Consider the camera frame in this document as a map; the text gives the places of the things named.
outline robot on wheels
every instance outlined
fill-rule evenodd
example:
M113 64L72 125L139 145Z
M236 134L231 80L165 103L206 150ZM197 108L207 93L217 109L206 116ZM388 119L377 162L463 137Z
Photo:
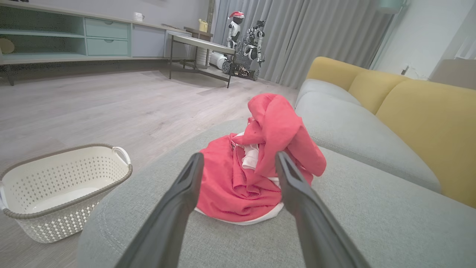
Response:
M236 50L236 60L231 64L228 58L223 65L222 71L232 75L250 78L256 81L259 76L259 68L264 62L264 55L261 54L261 46L265 33L261 30L266 21L257 21L256 25L246 31L246 36L238 43L241 31L240 24L245 15L241 12L233 12L230 17L232 22L228 25L228 37L226 46Z

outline wooden floor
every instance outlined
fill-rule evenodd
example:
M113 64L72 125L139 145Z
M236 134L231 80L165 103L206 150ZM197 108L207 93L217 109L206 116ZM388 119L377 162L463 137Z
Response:
M292 104L298 94L238 77L229 89L200 74L173 72L169 80L162 63L56 66L18 75L13 87L0 78L0 170L63 148L108 143L126 149L137 172L215 124L245 120L257 94L281 94ZM79 235L40 244L1 213L0 266L76 267Z

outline gray sofa cushion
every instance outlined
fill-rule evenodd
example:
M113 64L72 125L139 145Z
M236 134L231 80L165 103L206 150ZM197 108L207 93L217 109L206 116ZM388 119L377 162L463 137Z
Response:
M309 92L331 96L342 101L360 105L360 102L354 96L339 86L317 79L306 79L297 95L296 106L299 103L299 100L303 97L306 98L305 95Z
M208 142L241 132L246 121L216 126L178 146L107 195L78 245L79 268L113 267L188 158ZM366 164L322 149L318 192L372 267L472 267L476 211ZM294 218L251 226L192 212L179 267L304 267Z
M299 101L296 114L318 146L441 192L425 162L362 106L310 92Z

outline robot wheel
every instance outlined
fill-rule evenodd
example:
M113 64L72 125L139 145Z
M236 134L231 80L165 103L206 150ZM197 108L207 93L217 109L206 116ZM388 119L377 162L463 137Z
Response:
M223 65L221 66L221 70L223 71L223 73L229 74L230 67L231 67L231 63L229 61L225 61L223 62Z
M252 76L252 77L253 77L253 81L258 80L258 76L259 76L259 69L253 72L253 76Z

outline white container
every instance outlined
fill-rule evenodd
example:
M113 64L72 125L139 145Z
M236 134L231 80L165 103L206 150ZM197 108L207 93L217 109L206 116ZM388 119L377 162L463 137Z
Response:
M81 231L94 206L131 174L129 156L120 147L62 150L1 173L0 207L33 240L52 243Z
M197 67L201 69L207 69L207 50L204 48L198 48L197 49Z
M213 64L218 67L218 69L222 69L223 63L227 60L227 58L220 53L213 52L210 56L210 64Z

